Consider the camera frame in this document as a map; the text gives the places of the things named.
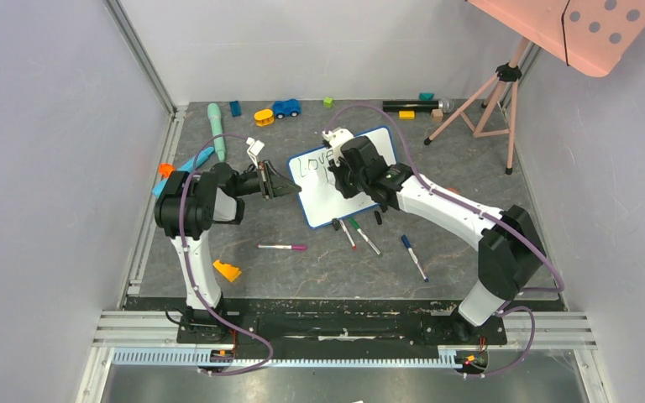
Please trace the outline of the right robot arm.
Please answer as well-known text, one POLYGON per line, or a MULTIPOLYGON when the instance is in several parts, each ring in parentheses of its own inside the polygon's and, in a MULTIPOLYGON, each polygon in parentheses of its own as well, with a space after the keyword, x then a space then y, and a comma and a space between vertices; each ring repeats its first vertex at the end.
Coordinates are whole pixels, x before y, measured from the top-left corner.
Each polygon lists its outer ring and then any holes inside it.
POLYGON ((529 213, 516 205, 488 207, 436 186, 409 165, 389 164, 365 136, 327 131, 328 170, 346 199, 360 193, 382 210, 416 215, 463 239, 478 253, 478 280, 455 310, 451 329, 463 343, 485 332, 487 320, 512 301, 544 264, 546 255, 529 213))

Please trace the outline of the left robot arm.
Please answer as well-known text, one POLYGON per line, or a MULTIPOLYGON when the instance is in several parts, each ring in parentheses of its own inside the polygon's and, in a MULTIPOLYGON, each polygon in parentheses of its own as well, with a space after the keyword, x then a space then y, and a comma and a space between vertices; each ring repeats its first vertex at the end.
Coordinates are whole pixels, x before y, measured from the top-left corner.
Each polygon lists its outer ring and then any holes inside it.
POLYGON ((200 174, 178 170, 170 175, 156 198, 155 224, 174 245, 186 286, 178 343, 216 343, 233 336, 210 252, 212 227, 239 225, 244 196, 260 194, 269 200, 301 191, 268 160, 244 172, 219 162, 200 174))

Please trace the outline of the blue framed whiteboard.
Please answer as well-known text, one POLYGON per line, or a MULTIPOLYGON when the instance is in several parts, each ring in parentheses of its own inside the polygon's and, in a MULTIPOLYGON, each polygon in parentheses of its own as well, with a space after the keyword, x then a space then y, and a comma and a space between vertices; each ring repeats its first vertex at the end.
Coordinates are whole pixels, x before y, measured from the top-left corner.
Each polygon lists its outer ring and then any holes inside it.
MULTIPOLYGON (((388 165, 397 162, 394 140, 388 127, 380 126, 355 137, 368 138, 388 165)), ((343 197, 335 187, 333 173, 328 170, 328 161, 332 158, 333 148, 321 146, 288 160, 291 178, 301 187, 297 195, 304 218, 313 229, 330 224, 334 218, 346 218, 378 206, 363 192, 351 198, 343 197)))

